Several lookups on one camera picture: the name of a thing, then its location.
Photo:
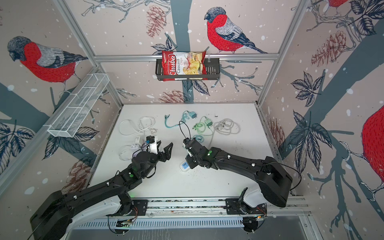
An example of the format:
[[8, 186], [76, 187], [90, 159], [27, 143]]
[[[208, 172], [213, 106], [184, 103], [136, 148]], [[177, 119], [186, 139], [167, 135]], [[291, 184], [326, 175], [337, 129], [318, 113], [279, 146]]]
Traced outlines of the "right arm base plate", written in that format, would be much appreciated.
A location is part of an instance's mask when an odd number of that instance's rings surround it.
[[244, 201], [240, 199], [229, 198], [225, 199], [224, 209], [227, 215], [261, 215], [267, 214], [267, 204], [260, 204], [256, 207], [248, 206]]

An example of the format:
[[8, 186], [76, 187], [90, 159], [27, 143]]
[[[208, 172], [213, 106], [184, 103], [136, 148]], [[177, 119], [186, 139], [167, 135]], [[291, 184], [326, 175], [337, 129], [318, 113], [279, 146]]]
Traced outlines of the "white power strip blue outlets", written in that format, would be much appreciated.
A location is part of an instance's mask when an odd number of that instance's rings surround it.
[[185, 172], [188, 172], [191, 168], [189, 164], [186, 161], [184, 161], [183, 163], [181, 163], [180, 169], [183, 173], [185, 173]]

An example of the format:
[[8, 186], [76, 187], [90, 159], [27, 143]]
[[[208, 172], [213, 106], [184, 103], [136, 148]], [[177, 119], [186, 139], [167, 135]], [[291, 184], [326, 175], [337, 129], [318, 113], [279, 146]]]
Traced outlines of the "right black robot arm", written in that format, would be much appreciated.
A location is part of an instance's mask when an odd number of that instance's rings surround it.
[[280, 208], [286, 207], [293, 178], [274, 158], [247, 159], [219, 148], [207, 149], [196, 139], [186, 138], [183, 144], [188, 152], [186, 161], [191, 169], [200, 166], [242, 175], [258, 183], [269, 203]]

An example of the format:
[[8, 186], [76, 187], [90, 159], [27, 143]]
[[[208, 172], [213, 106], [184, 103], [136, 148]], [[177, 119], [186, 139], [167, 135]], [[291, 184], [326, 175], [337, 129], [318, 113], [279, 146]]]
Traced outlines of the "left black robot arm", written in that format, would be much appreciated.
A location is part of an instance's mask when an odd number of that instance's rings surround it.
[[115, 176], [84, 190], [63, 194], [50, 194], [30, 218], [35, 240], [59, 240], [73, 228], [102, 216], [143, 216], [147, 200], [133, 201], [129, 191], [136, 188], [145, 178], [156, 172], [158, 162], [171, 158], [173, 144], [162, 152], [140, 152], [132, 158], [131, 164]]

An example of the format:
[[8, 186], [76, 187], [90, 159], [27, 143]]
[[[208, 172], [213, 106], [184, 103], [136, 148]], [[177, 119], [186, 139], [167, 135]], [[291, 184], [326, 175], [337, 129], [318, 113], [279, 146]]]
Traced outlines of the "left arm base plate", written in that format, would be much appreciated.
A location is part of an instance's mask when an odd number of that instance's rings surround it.
[[128, 201], [120, 202], [120, 208], [112, 216], [145, 216], [148, 203], [148, 200], [141, 199], [129, 199]]

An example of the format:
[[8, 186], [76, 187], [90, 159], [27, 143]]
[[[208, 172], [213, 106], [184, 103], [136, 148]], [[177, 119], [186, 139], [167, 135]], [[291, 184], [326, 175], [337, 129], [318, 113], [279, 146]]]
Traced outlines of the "teal charger adapter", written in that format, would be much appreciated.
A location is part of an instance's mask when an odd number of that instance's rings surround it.
[[195, 119], [197, 118], [197, 114], [195, 112], [188, 112], [189, 116], [192, 118], [192, 119]]

